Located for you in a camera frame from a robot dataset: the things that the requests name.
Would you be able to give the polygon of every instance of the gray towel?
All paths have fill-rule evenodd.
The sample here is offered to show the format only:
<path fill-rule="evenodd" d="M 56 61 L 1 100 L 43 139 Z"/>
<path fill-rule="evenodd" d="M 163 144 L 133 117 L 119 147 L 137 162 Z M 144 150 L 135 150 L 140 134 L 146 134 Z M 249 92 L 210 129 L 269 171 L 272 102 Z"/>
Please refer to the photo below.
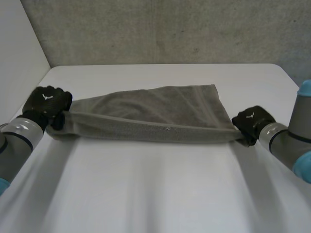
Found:
<path fill-rule="evenodd" d="M 72 103 L 55 139 L 75 136 L 180 143 L 242 138 L 219 101 L 215 85 L 121 91 Z"/>

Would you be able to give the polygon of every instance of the table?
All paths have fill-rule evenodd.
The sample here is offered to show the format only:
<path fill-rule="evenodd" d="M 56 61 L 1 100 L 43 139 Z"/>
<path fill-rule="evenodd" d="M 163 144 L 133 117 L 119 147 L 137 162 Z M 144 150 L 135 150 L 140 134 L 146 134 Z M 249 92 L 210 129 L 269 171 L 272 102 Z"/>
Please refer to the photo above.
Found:
<path fill-rule="evenodd" d="M 298 87 L 272 64 L 63 66 L 39 85 L 74 99 L 215 84 L 230 117 L 261 105 L 288 124 Z M 311 228 L 311 185 L 260 144 L 211 145 L 45 134 L 0 198 L 2 233 L 291 233 Z"/>

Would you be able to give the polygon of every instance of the gray wall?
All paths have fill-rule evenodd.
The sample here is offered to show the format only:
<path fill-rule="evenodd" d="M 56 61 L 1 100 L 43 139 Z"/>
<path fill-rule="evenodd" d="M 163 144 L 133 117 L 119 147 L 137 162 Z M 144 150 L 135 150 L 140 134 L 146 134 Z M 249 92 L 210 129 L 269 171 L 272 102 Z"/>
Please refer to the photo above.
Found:
<path fill-rule="evenodd" d="M 52 67 L 274 63 L 311 78 L 310 0 L 21 0 Z"/>

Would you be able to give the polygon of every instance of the blue cap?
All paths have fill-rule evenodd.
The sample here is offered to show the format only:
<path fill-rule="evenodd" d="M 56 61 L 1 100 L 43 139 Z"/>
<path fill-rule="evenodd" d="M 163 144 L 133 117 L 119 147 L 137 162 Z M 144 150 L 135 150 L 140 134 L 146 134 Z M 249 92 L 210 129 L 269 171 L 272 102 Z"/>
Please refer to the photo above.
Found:
<path fill-rule="evenodd" d="M 302 83 L 297 94 L 300 96 L 311 97 L 311 79 L 305 80 Z"/>
<path fill-rule="evenodd" d="M 4 193 L 4 191 L 10 187 L 10 182 L 8 182 L 7 180 L 0 178 L 0 196 L 2 195 L 2 193 Z"/>
<path fill-rule="evenodd" d="M 311 183 L 311 150 L 296 160 L 293 172 L 307 183 Z"/>

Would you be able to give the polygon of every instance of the white wall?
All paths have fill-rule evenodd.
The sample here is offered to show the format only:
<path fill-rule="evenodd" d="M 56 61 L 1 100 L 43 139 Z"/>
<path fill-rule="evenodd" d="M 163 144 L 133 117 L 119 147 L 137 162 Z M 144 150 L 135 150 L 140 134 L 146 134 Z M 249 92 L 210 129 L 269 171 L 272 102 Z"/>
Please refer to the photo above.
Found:
<path fill-rule="evenodd" d="M 50 70 L 19 0 L 0 0 L 0 124 L 8 122 Z"/>

